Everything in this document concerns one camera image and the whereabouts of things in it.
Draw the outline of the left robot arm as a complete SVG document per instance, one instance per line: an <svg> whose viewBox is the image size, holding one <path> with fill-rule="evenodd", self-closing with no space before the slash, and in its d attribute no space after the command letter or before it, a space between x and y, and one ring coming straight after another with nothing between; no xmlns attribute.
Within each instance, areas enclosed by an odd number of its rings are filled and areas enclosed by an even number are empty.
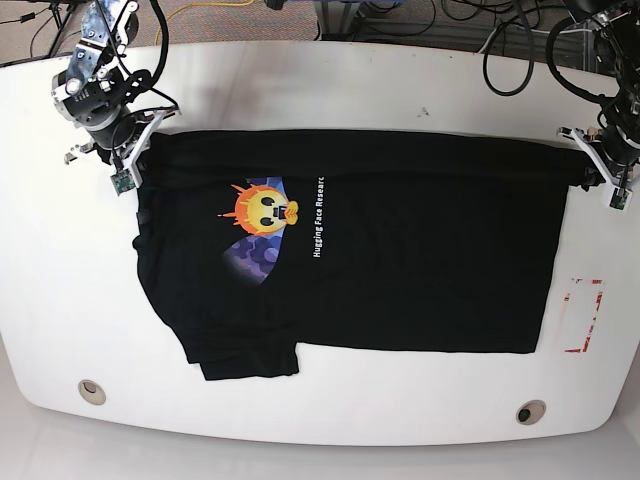
<svg viewBox="0 0 640 480"><path fill-rule="evenodd" d="M566 1L569 17L549 33L545 46L547 67L554 79L573 95L600 108L605 125L596 135L601 144L596 164L612 176L614 185L630 190L639 181L633 169L639 163L639 3L637 1ZM595 59L618 85L613 96L591 93L567 80L555 65L557 37L572 25L591 32Z"/></svg>

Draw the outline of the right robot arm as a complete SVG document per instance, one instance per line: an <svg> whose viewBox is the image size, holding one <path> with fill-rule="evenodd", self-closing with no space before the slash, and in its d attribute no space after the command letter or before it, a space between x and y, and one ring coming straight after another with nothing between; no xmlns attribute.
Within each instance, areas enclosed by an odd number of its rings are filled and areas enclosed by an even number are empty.
<svg viewBox="0 0 640 480"><path fill-rule="evenodd" d="M117 173L129 167L131 151L143 144L144 129L160 115L179 110L178 102L156 87L168 59L169 29L160 4L150 5L161 35L153 71L132 71L124 63L139 28L138 3L92 1L66 70L52 80L58 112L86 130L92 140L89 150L97 151Z"/></svg>

